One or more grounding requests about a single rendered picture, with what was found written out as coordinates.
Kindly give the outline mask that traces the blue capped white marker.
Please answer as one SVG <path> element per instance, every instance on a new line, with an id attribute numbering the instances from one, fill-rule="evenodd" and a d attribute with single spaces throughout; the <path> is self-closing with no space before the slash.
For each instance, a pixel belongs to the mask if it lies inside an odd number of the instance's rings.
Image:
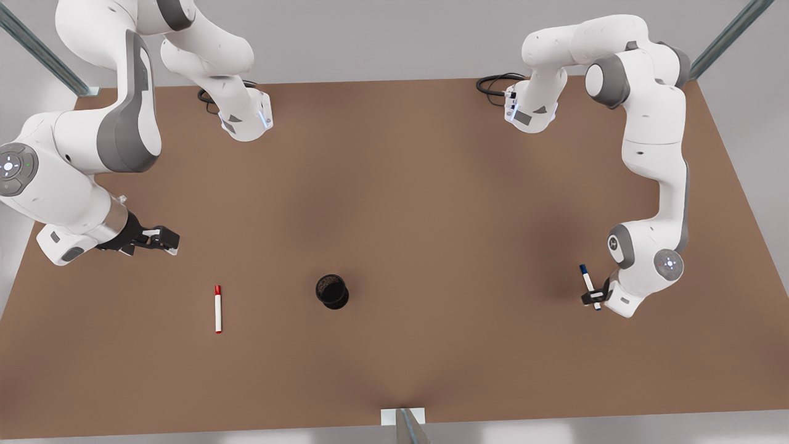
<path id="1" fill-rule="evenodd" d="M 606 292 L 604 289 L 595 289 L 585 264 L 580 264 L 579 267 L 587 287 L 587 292 L 581 296 L 581 303 L 584 306 L 593 306 L 594 310 L 600 311 Z"/>

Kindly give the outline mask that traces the black mesh pen cup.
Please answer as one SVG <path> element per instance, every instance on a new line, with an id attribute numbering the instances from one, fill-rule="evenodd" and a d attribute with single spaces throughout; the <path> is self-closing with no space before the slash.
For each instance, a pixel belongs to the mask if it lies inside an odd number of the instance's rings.
<path id="1" fill-rule="evenodd" d="M 316 283 L 316 297 L 331 310 L 339 310 L 346 306 L 350 298 L 349 290 L 341 276 L 328 274 Z"/>

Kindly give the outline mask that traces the silver frame post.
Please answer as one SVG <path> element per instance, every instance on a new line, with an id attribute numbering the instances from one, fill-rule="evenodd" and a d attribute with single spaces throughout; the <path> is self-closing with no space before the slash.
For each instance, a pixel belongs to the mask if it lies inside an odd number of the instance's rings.
<path id="1" fill-rule="evenodd" d="M 76 96 L 96 97 L 99 95 L 99 87 L 87 86 L 59 56 L 56 56 L 48 48 L 48 45 L 45 45 L 3 3 L 0 3 L 0 27 Z"/>
<path id="2" fill-rule="evenodd" d="M 690 80 L 699 79 L 775 0 L 750 0 L 693 61 Z"/>
<path id="3" fill-rule="evenodd" d="M 380 410 L 382 426 L 395 426 L 396 444 L 431 444 L 422 426 L 425 408 L 389 408 Z"/>

